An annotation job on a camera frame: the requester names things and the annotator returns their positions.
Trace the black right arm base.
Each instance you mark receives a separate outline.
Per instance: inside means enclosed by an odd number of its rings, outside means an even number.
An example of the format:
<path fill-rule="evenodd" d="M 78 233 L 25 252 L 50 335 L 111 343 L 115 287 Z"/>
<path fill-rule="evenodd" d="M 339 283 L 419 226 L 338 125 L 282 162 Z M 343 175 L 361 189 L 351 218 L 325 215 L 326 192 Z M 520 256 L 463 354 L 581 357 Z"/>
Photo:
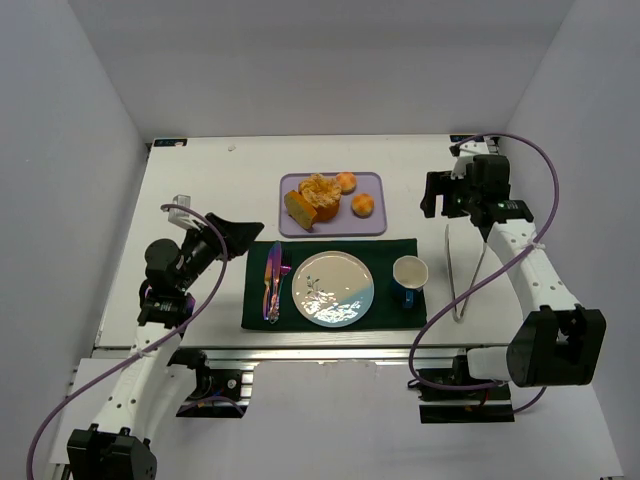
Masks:
<path fill-rule="evenodd" d="M 447 386 L 475 386 L 487 380 L 473 379 L 467 359 L 457 355 L 446 368 L 423 368 L 418 373 L 432 383 Z M 514 422 L 511 392 L 508 386 L 491 389 L 451 391 L 427 387 L 417 380 L 407 388 L 418 392 L 422 424 L 488 424 Z"/>

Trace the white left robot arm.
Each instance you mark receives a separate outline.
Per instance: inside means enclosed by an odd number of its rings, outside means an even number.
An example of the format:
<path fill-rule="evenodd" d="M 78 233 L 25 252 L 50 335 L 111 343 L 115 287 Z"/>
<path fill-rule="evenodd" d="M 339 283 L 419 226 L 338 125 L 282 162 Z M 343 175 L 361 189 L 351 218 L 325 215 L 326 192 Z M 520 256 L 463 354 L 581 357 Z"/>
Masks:
<path fill-rule="evenodd" d="M 264 228 L 261 222 L 201 216 L 175 204 L 165 208 L 185 238 L 158 239 L 146 248 L 134 344 L 114 369 L 116 383 L 99 413 L 67 442 L 75 479 L 156 477 L 153 439 L 203 383 L 204 355 L 180 347 L 186 327 L 206 307 L 189 289 L 214 261 L 243 256 Z"/>

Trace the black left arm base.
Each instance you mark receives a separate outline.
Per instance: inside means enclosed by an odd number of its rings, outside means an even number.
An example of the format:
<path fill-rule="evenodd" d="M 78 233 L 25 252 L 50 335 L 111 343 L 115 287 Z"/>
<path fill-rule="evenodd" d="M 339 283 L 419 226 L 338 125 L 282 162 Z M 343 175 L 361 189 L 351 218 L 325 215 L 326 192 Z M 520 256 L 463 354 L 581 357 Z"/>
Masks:
<path fill-rule="evenodd" d="M 179 350 L 169 364 L 186 366 L 196 379 L 196 387 L 177 417 L 239 419 L 246 412 L 253 383 L 252 367 L 236 361 L 210 360 L 204 351 L 195 349 Z"/>

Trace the steel tongs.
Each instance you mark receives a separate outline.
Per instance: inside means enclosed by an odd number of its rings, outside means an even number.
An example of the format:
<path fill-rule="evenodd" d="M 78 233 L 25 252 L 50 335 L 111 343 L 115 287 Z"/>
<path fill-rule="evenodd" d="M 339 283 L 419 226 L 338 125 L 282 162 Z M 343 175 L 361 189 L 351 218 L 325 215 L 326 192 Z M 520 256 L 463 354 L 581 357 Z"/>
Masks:
<path fill-rule="evenodd" d="M 461 235 L 460 228 L 451 223 L 445 226 L 444 253 L 452 300 L 476 284 L 487 251 L 482 240 L 473 239 L 471 245 L 467 245 Z"/>

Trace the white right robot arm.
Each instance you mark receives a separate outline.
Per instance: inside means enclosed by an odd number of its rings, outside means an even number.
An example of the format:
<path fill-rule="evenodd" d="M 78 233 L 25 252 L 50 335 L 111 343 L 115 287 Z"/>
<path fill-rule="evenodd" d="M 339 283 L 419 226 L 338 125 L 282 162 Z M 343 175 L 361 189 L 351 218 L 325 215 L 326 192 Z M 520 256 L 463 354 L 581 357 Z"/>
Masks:
<path fill-rule="evenodd" d="M 465 156 L 451 171 L 430 172 L 420 208 L 425 217 L 467 216 L 485 244 L 507 267 L 523 323 L 506 347 L 473 348 L 473 380 L 519 387 L 586 385 L 593 379 L 606 330 L 597 309 L 583 307 L 535 243 L 534 217 L 510 196 L 510 163 L 501 155 Z"/>

